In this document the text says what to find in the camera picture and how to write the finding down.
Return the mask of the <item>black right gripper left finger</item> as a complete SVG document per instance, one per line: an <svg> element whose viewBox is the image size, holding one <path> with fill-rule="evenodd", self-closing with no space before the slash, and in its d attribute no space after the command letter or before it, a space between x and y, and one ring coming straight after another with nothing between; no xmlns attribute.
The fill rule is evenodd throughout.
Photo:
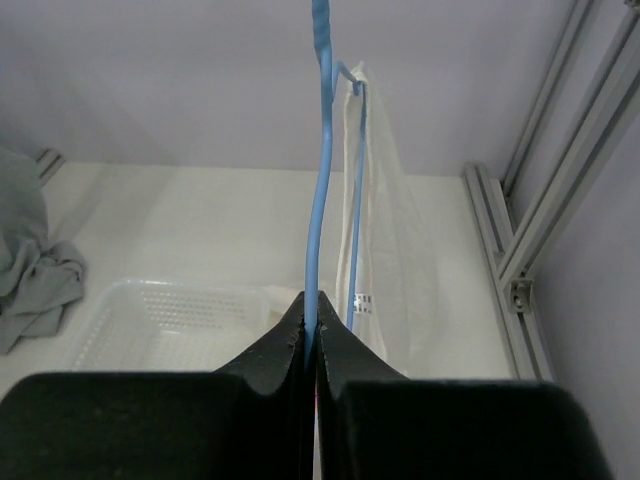
<svg viewBox="0 0 640 480"><path fill-rule="evenodd" d="M302 479L303 301L212 372L34 374L1 402L5 479Z"/></svg>

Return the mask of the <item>grey shirt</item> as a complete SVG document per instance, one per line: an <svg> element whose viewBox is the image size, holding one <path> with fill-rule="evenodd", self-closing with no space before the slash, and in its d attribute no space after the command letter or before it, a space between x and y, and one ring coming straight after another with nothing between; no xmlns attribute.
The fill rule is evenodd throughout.
<svg viewBox="0 0 640 480"><path fill-rule="evenodd" d="M84 297L85 260L51 242L36 162L1 150L1 353L57 334L65 307Z"/></svg>

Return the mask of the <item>white plastic basket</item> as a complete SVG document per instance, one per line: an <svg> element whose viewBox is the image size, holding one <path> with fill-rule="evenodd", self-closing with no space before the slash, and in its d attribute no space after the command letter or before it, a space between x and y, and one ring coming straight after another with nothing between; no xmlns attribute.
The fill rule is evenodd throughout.
<svg viewBox="0 0 640 480"><path fill-rule="evenodd" d="M70 345L72 371L213 371L268 329L254 287L125 279L104 292Z"/></svg>

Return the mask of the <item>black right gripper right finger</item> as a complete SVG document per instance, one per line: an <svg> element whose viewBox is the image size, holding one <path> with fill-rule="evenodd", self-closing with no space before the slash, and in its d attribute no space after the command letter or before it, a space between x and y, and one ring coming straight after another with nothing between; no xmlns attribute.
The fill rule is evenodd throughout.
<svg viewBox="0 0 640 480"><path fill-rule="evenodd" d="M548 382L411 380L341 322L315 335L325 479L610 479L590 420Z"/></svg>

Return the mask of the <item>blue wire hanger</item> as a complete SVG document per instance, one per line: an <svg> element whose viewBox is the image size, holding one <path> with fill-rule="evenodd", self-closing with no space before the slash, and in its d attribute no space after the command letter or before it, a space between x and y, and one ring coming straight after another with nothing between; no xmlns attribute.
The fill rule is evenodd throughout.
<svg viewBox="0 0 640 480"><path fill-rule="evenodd" d="M309 221L304 277L305 347L311 350L318 323L319 253L333 154L333 101L339 75L352 83L355 77L333 60L330 2L311 2L314 51L319 64L321 98L321 158Z"/></svg>

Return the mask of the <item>white tank top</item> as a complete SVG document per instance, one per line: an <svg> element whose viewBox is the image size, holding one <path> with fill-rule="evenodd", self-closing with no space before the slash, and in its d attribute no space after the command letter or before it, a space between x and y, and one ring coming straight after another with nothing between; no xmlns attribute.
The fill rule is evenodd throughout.
<svg viewBox="0 0 640 480"><path fill-rule="evenodd" d="M343 103L342 221L334 293L343 324L409 374L438 315L437 268L372 71L359 62Z"/></svg>

